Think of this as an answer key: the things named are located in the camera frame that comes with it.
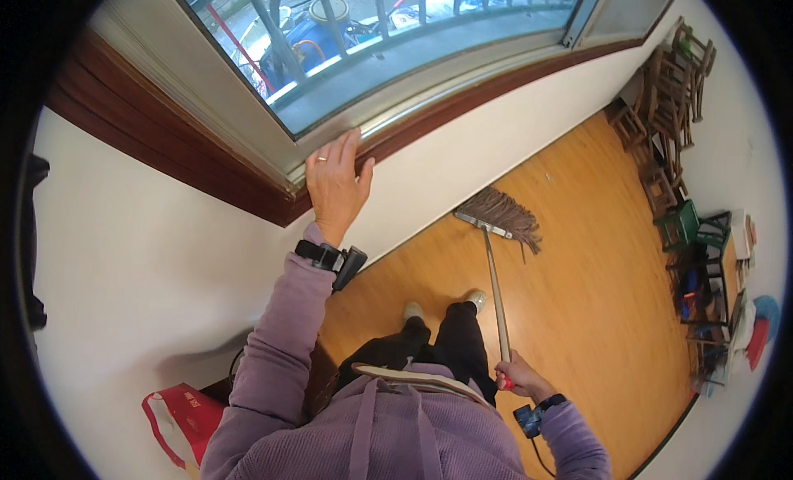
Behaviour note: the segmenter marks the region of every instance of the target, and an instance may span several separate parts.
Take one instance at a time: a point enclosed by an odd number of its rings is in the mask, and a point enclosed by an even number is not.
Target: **red handle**
[[[512,382],[512,379],[506,375],[503,376],[503,389],[504,390],[512,390],[515,388],[515,383]]]

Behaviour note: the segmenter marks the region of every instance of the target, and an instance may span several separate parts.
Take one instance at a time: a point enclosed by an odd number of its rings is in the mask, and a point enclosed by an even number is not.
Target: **person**
[[[359,179],[360,132],[345,133],[306,159],[316,219],[304,238],[339,247],[369,196],[373,159]],[[556,478],[610,477],[606,450],[576,406],[512,352],[490,378],[477,323],[486,302],[474,290],[452,304],[434,345],[421,308],[410,303],[398,334],[371,340],[340,366],[336,392],[301,423],[309,354],[335,274],[289,253],[284,275],[248,336],[229,406],[202,460],[203,480],[223,478],[526,478],[518,445],[495,409],[505,376],[512,392],[550,402],[541,432]]]

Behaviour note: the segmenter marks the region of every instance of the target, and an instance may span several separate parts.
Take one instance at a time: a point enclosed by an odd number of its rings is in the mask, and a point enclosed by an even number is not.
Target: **sleeve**
[[[608,452],[570,401],[548,409],[541,432],[556,462],[557,480],[611,478]]]
[[[303,237],[323,242],[312,222]],[[228,477],[253,444],[299,425],[316,336],[335,274],[289,253],[264,314],[247,338],[229,406],[206,447],[202,480]]]

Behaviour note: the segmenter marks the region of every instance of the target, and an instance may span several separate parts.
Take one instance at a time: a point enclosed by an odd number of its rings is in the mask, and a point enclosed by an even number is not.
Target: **purple sweater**
[[[313,222],[304,237],[322,242]],[[390,388],[380,378],[361,376],[298,427],[309,354],[335,276],[294,253],[284,268],[248,336],[230,406],[204,454],[202,480],[526,478],[501,415],[452,394]],[[453,378],[441,365],[409,364],[405,370]],[[559,480],[610,478],[606,450],[571,402],[548,410],[542,436]]]

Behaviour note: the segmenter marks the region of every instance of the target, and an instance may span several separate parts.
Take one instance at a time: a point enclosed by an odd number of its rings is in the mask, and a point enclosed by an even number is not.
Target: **mop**
[[[509,334],[507,321],[503,314],[501,302],[501,289],[496,275],[496,262],[493,260],[493,251],[490,247],[490,233],[506,239],[514,239],[520,243],[523,254],[523,245],[527,245],[534,255],[540,252],[540,237],[535,233],[539,227],[537,219],[532,213],[519,205],[514,199],[492,186],[482,189],[471,199],[464,202],[454,211],[454,216],[467,221],[476,228],[480,228],[484,235],[484,248],[488,255],[490,266],[490,283],[493,288],[493,301],[496,306],[496,323],[498,324],[498,340],[501,349],[501,360],[510,361]],[[515,384],[506,377],[504,388],[511,390]]]

